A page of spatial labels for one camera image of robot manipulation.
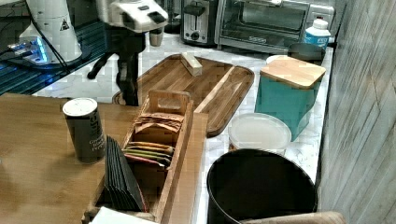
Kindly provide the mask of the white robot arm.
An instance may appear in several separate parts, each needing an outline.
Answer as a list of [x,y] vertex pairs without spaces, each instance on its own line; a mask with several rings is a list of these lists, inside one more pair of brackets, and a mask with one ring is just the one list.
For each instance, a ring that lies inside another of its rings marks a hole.
[[88,78],[95,78],[107,60],[117,54],[116,83],[127,105],[138,106],[138,54],[149,43],[159,47],[163,41],[167,12],[155,0],[96,0],[99,19],[104,23],[106,53],[94,65]]

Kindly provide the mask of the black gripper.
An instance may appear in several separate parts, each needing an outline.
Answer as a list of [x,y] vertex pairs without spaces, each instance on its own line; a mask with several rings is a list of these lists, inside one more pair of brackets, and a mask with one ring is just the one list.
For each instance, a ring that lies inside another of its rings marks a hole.
[[138,54],[146,47],[144,33],[135,33],[122,27],[105,25],[106,53],[108,59],[113,54],[119,56],[119,70],[124,64],[127,74],[121,79],[120,90],[127,105],[138,106],[138,96],[135,82],[138,75]]

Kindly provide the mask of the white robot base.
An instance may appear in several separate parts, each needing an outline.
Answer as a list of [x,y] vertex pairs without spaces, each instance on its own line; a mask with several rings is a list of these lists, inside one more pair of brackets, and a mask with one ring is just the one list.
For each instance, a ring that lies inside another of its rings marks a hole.
[[26,60],[37,65],[71,63],[82,51],[70,20],[66,0],[25,0],[31,24],[20,35],[34,54]]

